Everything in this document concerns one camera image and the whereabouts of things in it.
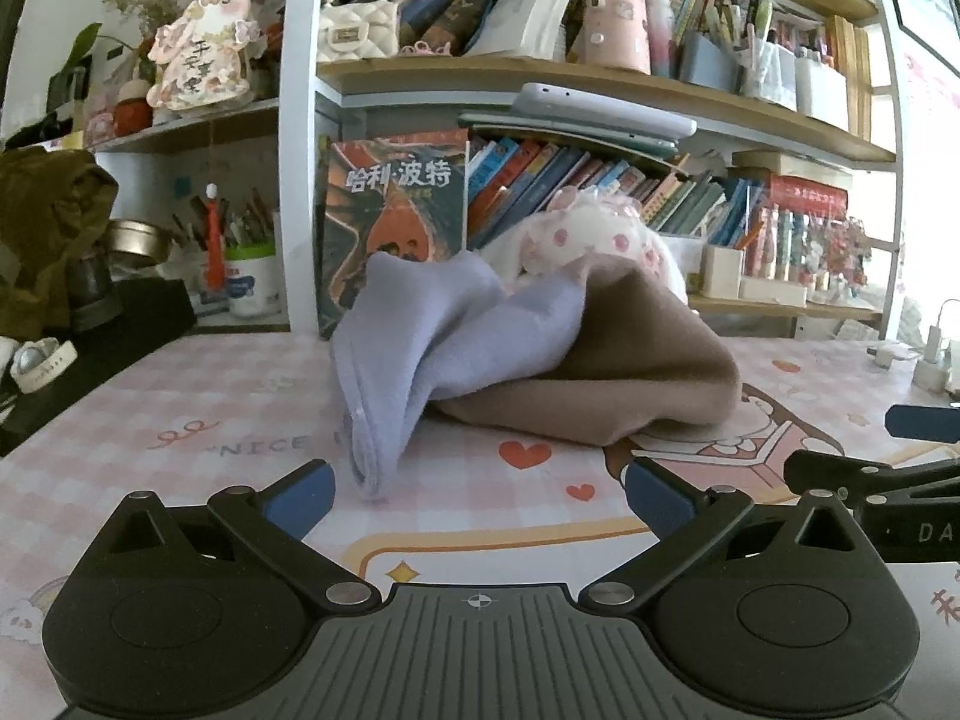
metal screw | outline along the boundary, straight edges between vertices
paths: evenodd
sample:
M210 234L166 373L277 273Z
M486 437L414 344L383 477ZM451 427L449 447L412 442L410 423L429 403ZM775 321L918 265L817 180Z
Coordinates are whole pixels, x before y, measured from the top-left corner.
M587 591L593 603L603 607L620 607L634 600L634 589L622 581L599 581Z
M326 600L341 607L355 607L368 600L373 591L358 581L338 581L326 589Z

green plant leaf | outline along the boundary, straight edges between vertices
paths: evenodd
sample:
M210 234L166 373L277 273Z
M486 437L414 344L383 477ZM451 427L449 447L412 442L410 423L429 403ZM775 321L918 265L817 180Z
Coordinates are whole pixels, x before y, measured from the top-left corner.
M70 49L70 55L66 58L64 66L61 68L61 73L76 66L83 57L90 53L93 44L97 42L97 36L100 34L101 26L103 26L103 24L100 22L89 23L77 33L77 37L73 41L73 47Z

handbag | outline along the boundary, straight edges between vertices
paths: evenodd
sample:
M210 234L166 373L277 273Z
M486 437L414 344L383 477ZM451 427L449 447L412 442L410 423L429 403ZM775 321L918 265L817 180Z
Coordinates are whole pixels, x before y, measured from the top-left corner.
M317 62L346 62L397 56L400 19L387 0L334 5L323 0L317 32Z

brown cloth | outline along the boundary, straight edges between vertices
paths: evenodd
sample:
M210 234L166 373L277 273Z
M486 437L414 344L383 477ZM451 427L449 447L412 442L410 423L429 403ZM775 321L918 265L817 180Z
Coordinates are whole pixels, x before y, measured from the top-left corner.
M0 245L20 261L16 284L0 278L0 335L35 341L69 327L66 263L104 234L117 191L88 151L0 154Z
M713 424L740 399L723 341L637 263L591 254L564 270L586 284L580 333L563 362L434 406L472 425L607 446L657 419Z

pink checkered tablecloth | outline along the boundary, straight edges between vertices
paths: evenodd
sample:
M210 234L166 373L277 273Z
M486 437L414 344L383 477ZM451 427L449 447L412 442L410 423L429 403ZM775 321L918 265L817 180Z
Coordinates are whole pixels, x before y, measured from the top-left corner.
M862 346L838 341L728 345L746 385L730 424L632 438L695 483L736 484L773 501L785 498L779 468L797 446L894 464L960 454L886 435L891 404L935 402L911 388L909 362L884 371ZM393 581L566 581L576 593L654 542L602 450L445 420L419 425L389 500L360 500L338 458L329 377L321 341L182 338L0 460L2 720L62 709L40 647L43 615L130 490L197 504L227 485L261 488L310 458L329 459L333 510L306 541L383 590ZM956 720L960 565L893 568L923 632L901 708L917 720Z

